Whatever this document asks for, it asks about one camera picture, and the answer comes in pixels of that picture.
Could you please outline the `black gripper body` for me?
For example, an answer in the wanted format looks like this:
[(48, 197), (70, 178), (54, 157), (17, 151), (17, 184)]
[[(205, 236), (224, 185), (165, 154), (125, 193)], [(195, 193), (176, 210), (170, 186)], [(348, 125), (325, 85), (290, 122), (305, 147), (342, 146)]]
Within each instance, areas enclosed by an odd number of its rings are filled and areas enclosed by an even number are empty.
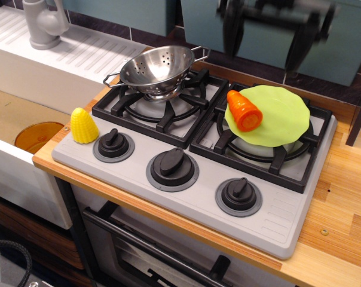
[(330, 1), (219, 1), (218, 14), (223, 19), (227, 9), (241, 8), (244, 23), (251, 21), (296, 32), (301, 25), (314, 26), (314, 39), (326, 38), (334, 17), (339, 12), (336, 3)]

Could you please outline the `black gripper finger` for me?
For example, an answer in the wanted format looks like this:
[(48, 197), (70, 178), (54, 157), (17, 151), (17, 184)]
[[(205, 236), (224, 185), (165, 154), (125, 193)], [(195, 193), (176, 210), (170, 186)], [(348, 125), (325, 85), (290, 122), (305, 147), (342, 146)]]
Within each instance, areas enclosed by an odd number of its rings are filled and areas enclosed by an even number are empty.
[(237, 55), (244, 35), (244, 17), (241, 8), (227, 9), (223, 16), (224, 52), (234, 57)]
[(314, 26), (310, 23), (301, 25), (295, 32), (290, 45), (286, 63), (286, 72), (296, 72), (308, 54), (314, 42)]

